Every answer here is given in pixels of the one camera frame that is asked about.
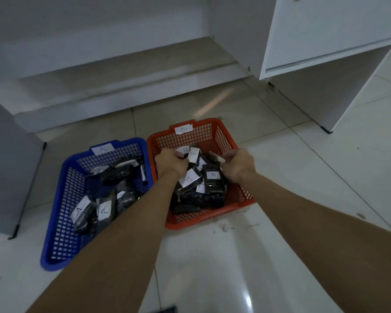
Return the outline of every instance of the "white baseboard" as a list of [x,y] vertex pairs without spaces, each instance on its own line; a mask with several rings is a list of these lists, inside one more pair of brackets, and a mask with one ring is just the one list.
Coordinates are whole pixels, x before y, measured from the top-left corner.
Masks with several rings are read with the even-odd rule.
[[250,75],[240,64],[233,63],[86,100],[57,104],[34,111],[18,113],[14,115],[14,119],[27,132],[36,133],[53,127],[249,77]]

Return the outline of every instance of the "cabinet door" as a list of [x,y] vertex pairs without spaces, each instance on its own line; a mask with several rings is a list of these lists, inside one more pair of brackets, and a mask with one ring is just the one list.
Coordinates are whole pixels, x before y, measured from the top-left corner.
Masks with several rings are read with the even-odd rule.
[[391,38],[391,0],[277,0],[266,68]]

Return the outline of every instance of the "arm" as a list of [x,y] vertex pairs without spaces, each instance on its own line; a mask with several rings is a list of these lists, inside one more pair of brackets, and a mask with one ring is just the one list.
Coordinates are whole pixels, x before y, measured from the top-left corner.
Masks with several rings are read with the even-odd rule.
[[248,190],[345,312],[391,312],[391,232],[302,198],[255,172],[245,149],[224,154],[224,175]]
[[137,312],[151,279],[177,180],[188,159],[155,158],[158,181],[85,247],[27,311]]

